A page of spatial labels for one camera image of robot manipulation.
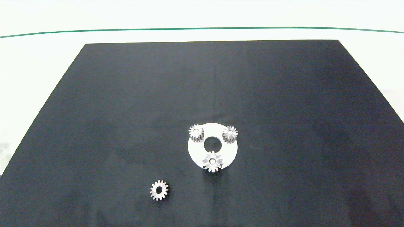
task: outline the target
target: white background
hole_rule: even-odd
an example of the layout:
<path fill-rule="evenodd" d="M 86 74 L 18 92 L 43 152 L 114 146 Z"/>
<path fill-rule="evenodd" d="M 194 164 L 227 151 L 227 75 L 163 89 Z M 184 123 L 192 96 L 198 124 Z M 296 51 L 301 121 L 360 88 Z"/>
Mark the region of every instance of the white background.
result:
<path fill-rule="evenodd" d="M 404 31 L 403 1 L 0 1 L 0 36 L 81 29 Z M 74 32 L 0 38 L 0 174 L 85 43 L 339 40 L 404 120 L 404 34 L 331 29 Z"/>

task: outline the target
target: white circular plate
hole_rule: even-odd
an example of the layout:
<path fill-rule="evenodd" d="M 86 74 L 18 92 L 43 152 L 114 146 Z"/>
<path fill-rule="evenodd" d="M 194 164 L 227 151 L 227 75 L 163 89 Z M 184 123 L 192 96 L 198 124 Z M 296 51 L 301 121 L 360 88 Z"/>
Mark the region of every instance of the white circular plate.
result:
<path fill-rule="evenodd" d="M 236 158 L 237 155 L 237 140 L 232 143 L 226 143 L 223 140 L 222 132 L 226 126 L 218 123 L 206 123 L 201 125 L 204 130 L 203 139 L 199 142 L 188 140 L 188 152 L 191 156 L 192 160 L 197 164 L 199 167 L 203 168 L 202 161 L 206 157 L 207 151 L 204 147 L 205 139 L 209 137 L 216 137 L 222 143 L 222 148 L 219 151 L 215 151 L 215 153 L 219 154 L 223 159 L 222 168 L 224 169 L 228 167 Z"/>

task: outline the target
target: black board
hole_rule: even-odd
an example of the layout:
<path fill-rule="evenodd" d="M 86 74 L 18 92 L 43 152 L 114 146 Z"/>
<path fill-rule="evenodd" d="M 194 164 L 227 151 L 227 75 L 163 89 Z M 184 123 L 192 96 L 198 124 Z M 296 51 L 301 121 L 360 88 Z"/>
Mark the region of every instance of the black board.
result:
<path fill-rule="evenodd" d="M 207 122 L 239 130 L 216 175 L 187 150 Z M 86 44 L 0 180 L 0 225 L 403 226 L 403 151 L 337 40 Z"/>

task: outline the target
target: plate center hole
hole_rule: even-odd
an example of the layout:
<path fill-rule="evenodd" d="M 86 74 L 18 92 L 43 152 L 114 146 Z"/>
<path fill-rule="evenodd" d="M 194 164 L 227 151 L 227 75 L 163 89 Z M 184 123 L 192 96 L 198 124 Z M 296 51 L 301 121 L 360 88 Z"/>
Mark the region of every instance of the plate center hole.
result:
<path fill-rule="evenodd" d="M 208 137 L 203 143 L 206 151 L 219 152 L 222 148 L 222 142 L 217 137 Z"/>

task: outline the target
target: spur gear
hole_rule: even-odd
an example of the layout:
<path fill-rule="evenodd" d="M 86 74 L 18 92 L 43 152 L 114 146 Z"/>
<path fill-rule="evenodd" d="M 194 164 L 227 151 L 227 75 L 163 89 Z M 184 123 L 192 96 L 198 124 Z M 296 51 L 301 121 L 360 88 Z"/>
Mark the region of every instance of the spur gear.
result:
<path fill-rule="evenodd" d="M 153 200 L 155 199 L 157 200 L 162 200 L 163 198 L 166 197 L 166 195 L 168 194 L 168 185 L 166 182 L 164 181 L 158 181 L 158 182 L 154 182 L 154 184 L 151 185 L 150 188 L 150 197 L 153 197 Z"/>
<path fill-rule="evenodd" d="M 214 151 L 208 152 L 206 154 L 205 159 L 203 159 L 203 169 L 207 169 L 208 172 L 215 172 L 219 171 L 219 168 L 222 168 L 222 161 L 223 159 L 220 155 L 216 154 Z"/>
<path fill-rule="evenodd" d="M 234 126 L 227 126 L 223 129 L 222 137 L 227 143 L 232 143 L 237 139 L 238 131 Z"/>
<path fill-rule="evenodd" d="M 199 124 L 194 124 L 189 128 L 189 136 L 193 141 L 201 141 L 203 139 L 203 128 Z"/>

